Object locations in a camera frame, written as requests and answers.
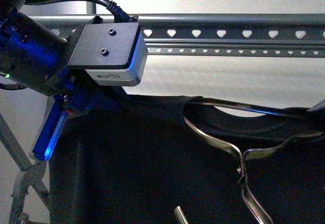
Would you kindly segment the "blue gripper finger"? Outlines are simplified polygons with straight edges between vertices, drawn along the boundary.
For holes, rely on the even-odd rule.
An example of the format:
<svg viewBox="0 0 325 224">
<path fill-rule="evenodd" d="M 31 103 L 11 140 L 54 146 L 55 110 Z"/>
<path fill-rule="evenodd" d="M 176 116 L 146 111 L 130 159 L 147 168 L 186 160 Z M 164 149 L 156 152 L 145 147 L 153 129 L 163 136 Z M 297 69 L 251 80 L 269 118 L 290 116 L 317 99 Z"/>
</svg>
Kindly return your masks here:
<svg viewBox="0 0 325 224">
<path fill-rule="evenodd" d="M 32 149 L 35 159 L 47 161 L 51 158 L 66 120 L 90 112 L 97 89 L 94 80 L 82 74 L 54 95 L 54 104 Z"/>
</svg>

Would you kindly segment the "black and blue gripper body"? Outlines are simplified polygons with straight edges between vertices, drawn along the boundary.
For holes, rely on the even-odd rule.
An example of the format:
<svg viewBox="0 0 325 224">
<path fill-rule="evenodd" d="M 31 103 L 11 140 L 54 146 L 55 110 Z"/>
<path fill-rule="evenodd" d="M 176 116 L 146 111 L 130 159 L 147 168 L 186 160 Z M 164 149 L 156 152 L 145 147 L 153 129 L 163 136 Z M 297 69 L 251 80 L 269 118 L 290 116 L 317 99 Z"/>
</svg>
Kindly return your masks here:
<svg viewBox="0 0 325 224">
<path fill-rule="evenodd" d="M 3 90 L 30 88 L 51 96 L 73 90 L 68 64 L 69 42 L 22 13 L 1 18 Z"/>
</svg>

